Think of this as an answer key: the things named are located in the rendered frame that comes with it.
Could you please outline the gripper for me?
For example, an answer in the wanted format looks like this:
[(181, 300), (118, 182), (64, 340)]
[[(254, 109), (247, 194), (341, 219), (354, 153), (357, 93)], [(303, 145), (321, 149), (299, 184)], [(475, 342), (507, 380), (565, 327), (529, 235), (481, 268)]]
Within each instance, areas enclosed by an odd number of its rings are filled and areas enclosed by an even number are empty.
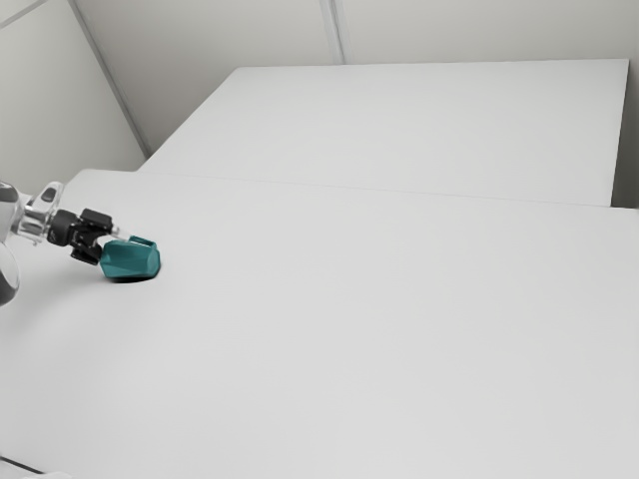
[(82, 223), (90, 231), (102, 236), (117, 237), (120, 234), (120, 229), (114, 224), (111, 216), (90, 209), (84, 209), (80, 216), (66, 210), (58, 210), (51, 219), (48, 242), (57, 246), (70, 245), (71, 258), (97, 265), (103, 249), (98, 243), (98, 237), (76, 235), (77, 228)]

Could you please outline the teal faceted mug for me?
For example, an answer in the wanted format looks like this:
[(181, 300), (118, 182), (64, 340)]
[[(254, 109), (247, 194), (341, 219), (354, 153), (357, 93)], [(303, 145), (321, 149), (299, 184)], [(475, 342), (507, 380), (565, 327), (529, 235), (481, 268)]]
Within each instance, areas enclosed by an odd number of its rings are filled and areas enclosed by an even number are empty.
[(131, 236), (105, 243), (99, 266), (106, 278), (113, 280), (147, 280), (161, 269), (161, 256), (155, 242)]

